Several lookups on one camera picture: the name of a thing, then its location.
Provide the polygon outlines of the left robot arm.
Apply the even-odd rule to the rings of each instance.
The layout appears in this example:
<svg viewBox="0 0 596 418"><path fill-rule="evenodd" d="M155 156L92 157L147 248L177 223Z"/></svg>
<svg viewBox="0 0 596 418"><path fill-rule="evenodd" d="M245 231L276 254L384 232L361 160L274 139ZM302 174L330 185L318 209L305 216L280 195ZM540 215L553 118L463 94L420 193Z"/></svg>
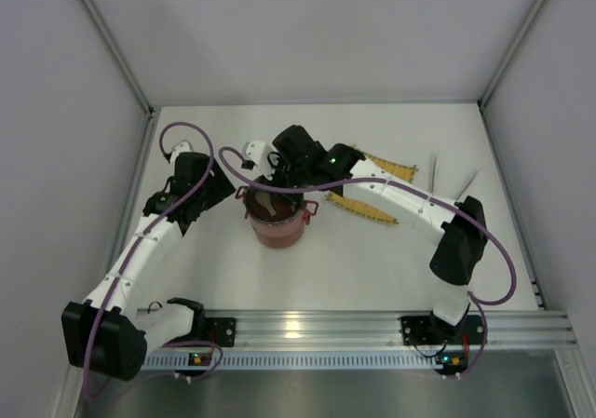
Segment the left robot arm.
<svg viewBox="0 0 596 418"><path fill-rule="evenodd" d="M169 299L154 313L137 313L165 257L201 213L235 192L216 160L196 152L171 154L174 173L145 203L132 239L87 298L61 314L71 365L122 381L133 379L147 355L178 342L208 338L202 303Z"/></svg>

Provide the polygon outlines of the metal tongs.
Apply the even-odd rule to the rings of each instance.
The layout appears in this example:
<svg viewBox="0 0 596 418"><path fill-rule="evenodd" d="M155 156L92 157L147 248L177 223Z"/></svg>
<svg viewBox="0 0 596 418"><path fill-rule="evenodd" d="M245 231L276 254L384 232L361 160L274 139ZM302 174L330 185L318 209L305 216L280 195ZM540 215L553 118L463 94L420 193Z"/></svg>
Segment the metal tongs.
<svg viewBox="0 0 596 418"><path fill-rule="evenodd" d="M431 160L430 192L439 197L463 201L481 170L482 166L477 162L437 149Z"/></svg>

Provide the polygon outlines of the grey lid with handle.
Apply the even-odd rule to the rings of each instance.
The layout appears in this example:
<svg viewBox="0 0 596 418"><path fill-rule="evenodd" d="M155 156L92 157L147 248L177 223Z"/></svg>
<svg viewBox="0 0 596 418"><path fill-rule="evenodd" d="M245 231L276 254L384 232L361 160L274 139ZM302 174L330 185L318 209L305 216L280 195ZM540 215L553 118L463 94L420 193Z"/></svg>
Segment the grey lid with handle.
<svg viewBox="0 0 596 418"><path fill-rule="evenodd" d="M277 214L269 216L267 211L255 202L257 192L268 192ZM242 185L237 188L235 199L240 200L244 206L245 218L253 218L259 222L280 223L302 218L306 223L318 214L319 203L305 199L302 194L284 195L258 189L254 186Z"/></svg>

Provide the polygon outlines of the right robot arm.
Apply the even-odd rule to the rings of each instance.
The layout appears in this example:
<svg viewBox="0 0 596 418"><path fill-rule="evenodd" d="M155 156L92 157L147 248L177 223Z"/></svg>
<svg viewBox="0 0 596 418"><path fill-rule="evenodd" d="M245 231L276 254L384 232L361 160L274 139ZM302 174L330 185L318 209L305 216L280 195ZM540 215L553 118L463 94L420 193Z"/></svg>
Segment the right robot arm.
<svg viewBox="0 0 596 418"><path fill-rule="evenodd" d="M314 187L380 210L408 225L435 248L429 268L437 279L428 330L442 340L457 336L469 310L468 286L487 244L480 200L462 201L417 191L354 147L325 149L306 130L292 125L272 143L246 148L270 184L287 189Z"/></svg>

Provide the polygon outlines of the beige spoon head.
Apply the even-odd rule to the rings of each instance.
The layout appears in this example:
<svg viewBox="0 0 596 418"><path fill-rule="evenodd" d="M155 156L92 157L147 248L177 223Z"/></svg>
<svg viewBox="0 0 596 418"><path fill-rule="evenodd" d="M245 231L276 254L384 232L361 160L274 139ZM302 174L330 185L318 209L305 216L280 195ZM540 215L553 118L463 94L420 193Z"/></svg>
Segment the beige spoon head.
<svg viewBox="0 0 596 418"><path fill-rule="evenodd" d="M271 202L271 195L268 192L257 192L255 194L255 202L262 206L269 216L273 217L277 214Z"/></svg>

